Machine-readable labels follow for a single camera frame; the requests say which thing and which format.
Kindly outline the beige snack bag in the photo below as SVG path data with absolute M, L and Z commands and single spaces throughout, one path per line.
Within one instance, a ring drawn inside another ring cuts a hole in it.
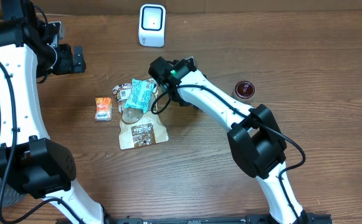
M 148 105 L 148 111 L 126 108 L 130 98 L 132 83 L 124 83 L 113 88 L 112 92 L 117 101 L 121 114 L 119 143 L 120 149 L 131 149 L 166 142 L 169 140 L 166 126 L 157 114 L 151 112 L 153 102 L 158 97 L 156 82 L 150 78 L 146 82 L 153 85 L 153 91 Z

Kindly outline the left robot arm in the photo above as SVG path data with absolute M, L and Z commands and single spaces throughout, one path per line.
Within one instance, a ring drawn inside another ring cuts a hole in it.
M 109 223 L 76 178 L 71 151 L 53 142 L 40 112 L 37 82 L 82 73 L 83 49 L 60 44 L 60 22 L 39 19 L 30 1 L 2 1 L 0 22 L 0 178 L 3 187 L 51 204 L 69 223 Z

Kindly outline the teal snack packet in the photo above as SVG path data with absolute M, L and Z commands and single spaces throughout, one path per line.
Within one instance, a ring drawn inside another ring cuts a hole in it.
M 138 109 L 146 113 L 154 88 L 155 83 L 151 80 L 137 80 L 133 78 L 131 82 L 131 93 L 125 102 L 125 108 Z

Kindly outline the orange small packet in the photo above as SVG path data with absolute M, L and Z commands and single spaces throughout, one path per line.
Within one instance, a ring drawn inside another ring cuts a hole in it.
M 110 121 L 112 119 L 112 99 L 102 97 L 95 99 L 96 104 L 96 121 Z

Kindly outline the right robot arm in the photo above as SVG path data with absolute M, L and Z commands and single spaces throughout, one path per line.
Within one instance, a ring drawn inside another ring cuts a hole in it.
M 232 98 L 197 69 L 192 57 L 173 61 L 158 57 L 148 73 L 170 101 L 193 105 L 224 128 L 234 162 L 259 182 L 273 221 L 304 222 L 305 211 L 288 181 L 284 153 L 294 141 L 281 133 L 268 107 L 253 108 Z

